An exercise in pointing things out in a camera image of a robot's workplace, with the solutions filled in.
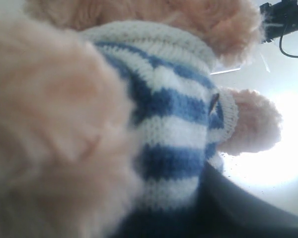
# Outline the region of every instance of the stuffed animal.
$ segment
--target stuffed animal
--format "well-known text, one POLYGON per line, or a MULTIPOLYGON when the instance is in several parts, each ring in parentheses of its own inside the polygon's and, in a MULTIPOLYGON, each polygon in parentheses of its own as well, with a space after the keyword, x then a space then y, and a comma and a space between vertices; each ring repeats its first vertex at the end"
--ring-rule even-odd
POLYGON ((260 43, 250 0, 25 11, 54 26, 0 17, 0 238, 192 237, 204 164, 279 141, 268 99, 210 79, 260 43))

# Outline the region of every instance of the sweater collar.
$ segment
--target sweater collar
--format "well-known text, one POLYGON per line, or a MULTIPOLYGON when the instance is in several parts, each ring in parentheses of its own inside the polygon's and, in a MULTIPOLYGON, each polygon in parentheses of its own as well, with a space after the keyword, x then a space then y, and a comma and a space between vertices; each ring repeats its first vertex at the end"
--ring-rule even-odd
POLYGON ((186 64, 210 74, 217 63, 212 49, 200 38, 165 24, 116 21, 81 32, 93 42, 125 43, 166 60, 186 64))

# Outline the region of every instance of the sweater cuff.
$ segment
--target sweater cuff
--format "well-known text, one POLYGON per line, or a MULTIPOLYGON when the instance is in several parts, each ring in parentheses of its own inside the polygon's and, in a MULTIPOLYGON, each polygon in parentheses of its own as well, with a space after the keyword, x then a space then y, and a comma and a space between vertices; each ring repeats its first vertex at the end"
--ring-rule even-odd
POLYGON ((223 111, 224 134, 221 143, 231 138, 238 121, 238 106, 229 90, 220 88, 220 104, 223 111))

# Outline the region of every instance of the blue and white sweater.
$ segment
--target blue and white sweater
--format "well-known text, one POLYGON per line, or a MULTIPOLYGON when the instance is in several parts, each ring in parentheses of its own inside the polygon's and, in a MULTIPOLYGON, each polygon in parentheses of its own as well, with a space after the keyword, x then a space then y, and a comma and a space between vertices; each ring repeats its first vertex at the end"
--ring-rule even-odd
POLYGON ((82 35, 128 81, 137 105, 132 119, 142 135, 145 191, 118 237, 189 237, 203 202, 204 164, 218 156, 216 146, 237 122, 232 96, 209 79, 212 50, 185 31, 152 22, 113 22, 82 35))

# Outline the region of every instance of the fluffy fur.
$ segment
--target fluffy fur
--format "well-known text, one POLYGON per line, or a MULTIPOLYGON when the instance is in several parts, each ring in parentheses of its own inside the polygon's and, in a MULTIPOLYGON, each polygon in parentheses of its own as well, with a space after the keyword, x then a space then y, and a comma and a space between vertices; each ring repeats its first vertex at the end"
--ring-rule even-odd
POLYGON ((239 119, 232 137, 219 146, 231 155, 272 148, 281 139, 282 116, 275 105, 257 91, 226 89, 238 106, 239 119))
POLYGON ((200 37, 226 65, 247 62, 263 38, 251 0, 27 0, 24 8, 75 30, 126 19, 164 22, 200 37))
POLYGON ((113 230, 141 187, 132 109, 118 75, 74 33, 0 17, 0 238, 113 230))

